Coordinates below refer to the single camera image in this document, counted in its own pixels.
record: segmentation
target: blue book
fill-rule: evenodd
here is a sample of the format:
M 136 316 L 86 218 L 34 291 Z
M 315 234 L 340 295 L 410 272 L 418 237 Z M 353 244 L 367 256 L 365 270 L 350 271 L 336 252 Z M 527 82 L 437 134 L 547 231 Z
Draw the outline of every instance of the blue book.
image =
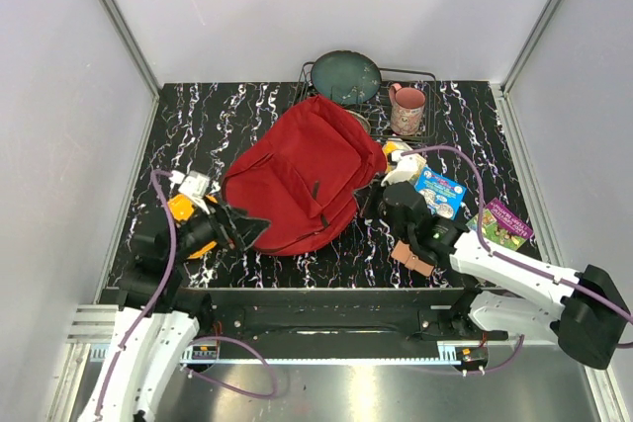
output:
M 442 177 L 428 167 L 422 169 L 415 189 L 424 196 L 433 214 L 450 219 L 455 219 L 466 194 L 466 187 Z

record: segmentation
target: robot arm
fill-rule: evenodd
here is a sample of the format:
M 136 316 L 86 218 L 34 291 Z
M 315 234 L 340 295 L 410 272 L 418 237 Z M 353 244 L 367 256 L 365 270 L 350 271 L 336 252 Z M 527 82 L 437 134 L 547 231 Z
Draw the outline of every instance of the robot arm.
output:
M 608 274 L 591 265 L 583 272 L 551 266 L 488 240 L 485 242 L 491 249 L 485 249 L 466 226 L 431 215 L 424 197 L 403 181 L 410 168 L 408 164 L 400 171 L 397 167 L 391 176 L 375 180 L 357 194 L 364 217 L 383 220 L 396 240 L 407 244 L 422 262 L 484 279 L 521 297 L 467 290 L 450 312 L 455 333 L 459 334 L 460 327 L 475 325 L 486 331 L 523 334 L 555 342 L 580 363 L 606 369 L 626 321 L 602 303 L 560 283 L 564 280 L 590 289 L 628 312 Z M 495 257 L 495 252 L 518 265 Z M 541 277 L 539 271 L 553 278 Z
M 179 195 L 169 203 L 177 221 L 174 271 L 155 307 L 139 321 L 122 349 L 122 339 L 163 279 L 172 245 L 166 231 L 135 236 L 136 259 L 119 281 L 120 310 L 115 317 L 112 342 L 80 422 L 155 420 L 160 398 L 183 351 L 200 330 L 209 332 L 213 322 L 209 295 L 179 292 L 183 280 L 179 267 L 190 256 L 213 247 L 212 243 L 248 249 L 270 224 L 205 196 L 210 184 L 205 175 L 172 172 L 170 180 L 179 185 Z M 186 212 L 176 212 L 183 209 L 173 207 L 174 203 L 184 203 Z

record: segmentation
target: green plate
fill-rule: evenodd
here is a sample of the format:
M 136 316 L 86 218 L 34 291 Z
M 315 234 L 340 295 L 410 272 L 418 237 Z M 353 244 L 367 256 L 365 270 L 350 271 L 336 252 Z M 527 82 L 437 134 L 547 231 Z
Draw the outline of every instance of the green plate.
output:
M 355 51 L 332 51 L 319 58 L 312 69 L 315 89 L 345 106 L 369 101 L 380 88 L 380 69 Z

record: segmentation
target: ruler scale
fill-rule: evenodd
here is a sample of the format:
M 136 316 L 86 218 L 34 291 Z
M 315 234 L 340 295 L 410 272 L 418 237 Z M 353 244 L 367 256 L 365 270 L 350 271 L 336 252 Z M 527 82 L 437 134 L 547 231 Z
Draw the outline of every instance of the ruler scale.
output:
M 110 345 L 93 344 L 90 350 L 90 362 L 99 363 L 106 359 Z M 187 348 L 180 359 L 181 365 L 259 365 L 257 359 L 218 359 L 216 360 L 215 345 L 207 345 L 209 351 Z M 437 358 L 288 358 L 266 359 L 270 365 L 304 365 L 304 366 L 457 366 L 461 362 L 457 359 L 455 346 L 437 345 Z

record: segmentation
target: book cover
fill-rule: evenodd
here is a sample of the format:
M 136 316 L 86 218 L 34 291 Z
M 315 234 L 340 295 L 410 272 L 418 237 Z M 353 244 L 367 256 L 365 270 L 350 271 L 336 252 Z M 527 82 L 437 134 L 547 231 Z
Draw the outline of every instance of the book cover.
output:
M 466 194 L 466 187 L 442 177 L 428 167 L 422 169 L 415 189 L 424 196 L 431 212 L 450 219 L 455 219 Z
M 474 231 L 477 230 L 477 218 L 478 214 L 467 223 Z M 490 241 L 512 251 L 534 235 L 534 231 L 497 198 L 484 207 L 482 232 Z

